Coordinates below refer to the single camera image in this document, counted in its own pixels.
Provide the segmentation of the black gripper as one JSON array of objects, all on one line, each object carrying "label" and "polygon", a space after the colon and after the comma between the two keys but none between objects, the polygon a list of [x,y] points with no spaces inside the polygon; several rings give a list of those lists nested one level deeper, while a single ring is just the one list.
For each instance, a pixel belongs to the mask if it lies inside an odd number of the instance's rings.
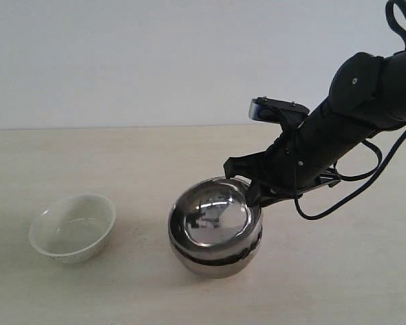
[{"label": "black gripper", "polygon": [[223,164],[226,178],[251,180],[249,207],[268,207],[321,184],[328,167],[372,134],[372,124],[334,112],[327,101],[302,121],[283,116],[280,125],[281,135],[265,152],[229,157]]}]

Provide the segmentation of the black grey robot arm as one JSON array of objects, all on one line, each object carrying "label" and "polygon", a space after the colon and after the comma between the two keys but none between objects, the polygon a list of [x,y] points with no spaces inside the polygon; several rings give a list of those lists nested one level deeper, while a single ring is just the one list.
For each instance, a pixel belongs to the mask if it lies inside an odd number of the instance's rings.
[{"label": "black grey robot arm", "polygon": [[249,115],[279,124],[282,133],[262,152],[229,158],[224,171],[226,177],[248,178],[248,203],[266,206],[318,186],[320,177],[363,140],[406,125],[406,51],[388,58],[355,54],[314,110],[257,97]]}]

